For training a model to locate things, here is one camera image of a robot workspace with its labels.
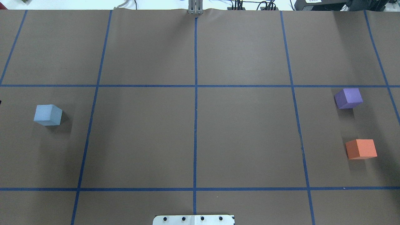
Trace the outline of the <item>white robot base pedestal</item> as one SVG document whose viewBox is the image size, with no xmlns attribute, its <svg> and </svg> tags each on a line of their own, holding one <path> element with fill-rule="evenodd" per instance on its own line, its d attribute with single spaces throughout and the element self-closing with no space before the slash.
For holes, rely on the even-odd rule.
<svg viewBox="0 0 400 225">
<path fill-rule="evenodd" d="M 153 225 L 234 225 L 234 215 L 159 215 Z"/>
</svg>

